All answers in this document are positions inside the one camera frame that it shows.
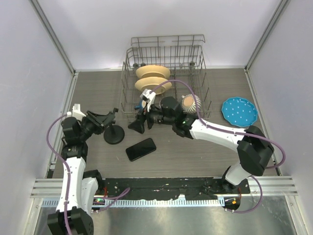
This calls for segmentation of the black phone stand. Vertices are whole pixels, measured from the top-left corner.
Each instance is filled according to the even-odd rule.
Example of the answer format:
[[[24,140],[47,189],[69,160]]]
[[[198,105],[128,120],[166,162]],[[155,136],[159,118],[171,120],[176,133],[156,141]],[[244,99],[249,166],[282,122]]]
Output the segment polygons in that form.
[[[124,140],[124,137],[124,129],[119,125],[115,125],[114,122],[110,123],[103,133],[105,142],[111,145],[121,143]]]

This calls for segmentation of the black smartphone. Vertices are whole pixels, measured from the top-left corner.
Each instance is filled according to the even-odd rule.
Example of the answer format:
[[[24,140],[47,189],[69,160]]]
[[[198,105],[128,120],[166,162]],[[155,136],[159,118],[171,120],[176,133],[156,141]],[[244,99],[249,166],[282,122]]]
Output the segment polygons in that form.
[[[151,138],[147,138],[126,149],[126,154],[130,162],[140,159],[154,151],[157,147]]]

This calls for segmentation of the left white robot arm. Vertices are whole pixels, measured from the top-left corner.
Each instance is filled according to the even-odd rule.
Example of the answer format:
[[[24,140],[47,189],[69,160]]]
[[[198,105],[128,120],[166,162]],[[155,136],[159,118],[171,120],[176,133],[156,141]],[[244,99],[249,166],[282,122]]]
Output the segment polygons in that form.
[[[56,211],[47,219],[48,227],[54,235],[79,235],[94,233],[91,210],[95,195],[100,195],[104,182],[98,170],[86,171],[88,145],[93,135],[102,134],[115,124],[117,108],[100,115],[87,111],[83,113],[80,104],[74,104],[72,110],[59,117],[63,132],[63,147],[58,153],[51,144],[51,151],[64,167],[62,191]]]

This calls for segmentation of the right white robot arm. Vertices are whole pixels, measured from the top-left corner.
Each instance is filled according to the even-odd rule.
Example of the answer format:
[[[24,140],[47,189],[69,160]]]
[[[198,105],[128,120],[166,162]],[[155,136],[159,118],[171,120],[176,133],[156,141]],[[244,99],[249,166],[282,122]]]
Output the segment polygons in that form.
[[[222,176],[221,188],[226,193],[233,193],[251,175],[262,176],[274,153],[273,146],[265,140],[258,127],[231,129],[210,123],[184,113],[178,101],[171,96],[163,98],[160,107],[151,103],[145,105],[128,128],[143,134],[145,125],[151,129],[154,124],[170,125],[180,137],[213,142],[237,152],[239,161],[228,167]]]

